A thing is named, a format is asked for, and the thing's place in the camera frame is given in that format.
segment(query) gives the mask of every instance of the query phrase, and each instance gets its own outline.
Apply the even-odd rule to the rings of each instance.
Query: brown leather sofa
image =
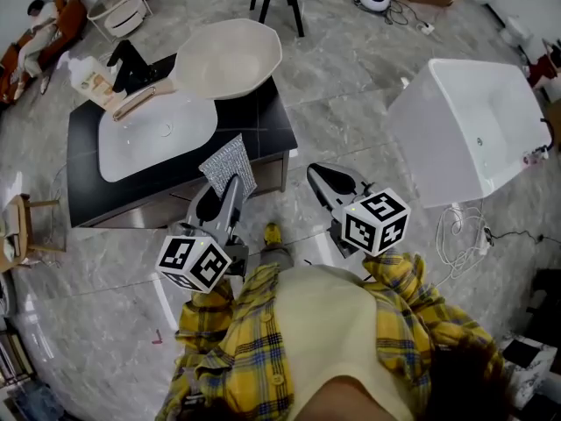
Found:
[[[59,30],[55,34],[53,41],[44,48],[39,55],[39,65],[46,68],[59,59],[59,56],[76,41],[86,22],[87,11],[81,0],[54,0],[59,12],[59,19],[56,22]],[[29,31],[19,38],[18,43],[11,44],[6,53],[0,60],[0,102],[15,103],[14,94],[18,86],[16,76],[12,76],[18,68],[18,53],[32,38]],[[24,72],[24,82],[29,83],[30,76]]]

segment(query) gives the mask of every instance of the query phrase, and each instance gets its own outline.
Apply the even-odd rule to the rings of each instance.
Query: white detergent bottle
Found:
[[[56,67],[64,63],[70,70],[70,85],[107,112],[113,113],[123,102],[126,92],[113,91],[115,76],[93,56],[79,60],[65,52]]]

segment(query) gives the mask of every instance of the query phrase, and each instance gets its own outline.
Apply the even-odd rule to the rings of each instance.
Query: shoe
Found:
[[[16,93],[14,94],[14,101],[18,100],[21,97],[21,94],[24,93],[25,90],[25,83],[19,82],[18,88],[16,89]]]
[[[282,245],[281,229],[275,223],[269,223],[265,227],[265,246]]]
[[[46,92],[46,88],[49,87],[49,82],[51,81],[51,77],[50,76],[45,76],[42,80],[41,80],[41,95],[45,95]]]

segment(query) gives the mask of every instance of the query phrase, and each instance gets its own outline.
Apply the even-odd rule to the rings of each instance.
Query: person sitting on sofa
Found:
[[[48,46],[53,40],[53,36],[57,31],[56,21],[59,12],[54,2],[46,2],[44,0],[33,0],[27,8],[27,15],[32,19],[31,34],[33,39],[27,42],[19,50],[18,68],[27,72],[31,78],[42,76],[41,95],[46,92],[51,79],[50,75],[46,75],[37,62],[41,50]],[[22,74],[19,77],[18,88],[14,95],[14,100],[18,100],[25,90],[25,82]]]

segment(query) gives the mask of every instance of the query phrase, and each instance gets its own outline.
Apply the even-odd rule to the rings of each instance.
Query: fiducial marker cube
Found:
[[[230,264],[231,259],[211,237],[169,235],[156,269],[182,289],[210,293]]]
[[[343,208],[341,238],[377,256],[403,239],[410,214],[393,190],[382,190]]]

